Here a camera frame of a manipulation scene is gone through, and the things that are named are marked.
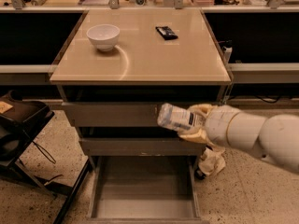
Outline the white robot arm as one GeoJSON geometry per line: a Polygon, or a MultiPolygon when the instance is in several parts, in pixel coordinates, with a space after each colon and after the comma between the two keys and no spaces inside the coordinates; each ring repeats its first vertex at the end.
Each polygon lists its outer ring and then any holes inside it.
{"type": "Polygon", "coordinates": [[[193,105],[189,110],[205,114],[194,133],[180,133],[186,141],[211,147],[230,147],[256,160],[299,174],[299,117],[253,115],[229,105],[193,105]]]}

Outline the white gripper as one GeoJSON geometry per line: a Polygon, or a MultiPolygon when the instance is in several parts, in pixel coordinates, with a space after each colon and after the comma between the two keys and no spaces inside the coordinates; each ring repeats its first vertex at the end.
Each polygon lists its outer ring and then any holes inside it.
{"type": "Polygon", "coordinates": [[[206,118],[205,130],[199,129],[195,133],[179,133],[178,136],[181,139],[198,144],[205,144],[209,139],[215,145],[228,147],[228,127],[234,116],[241,112],[240,109],[229,105],[199,104],[191,105],[188,110],[206,118]]]}

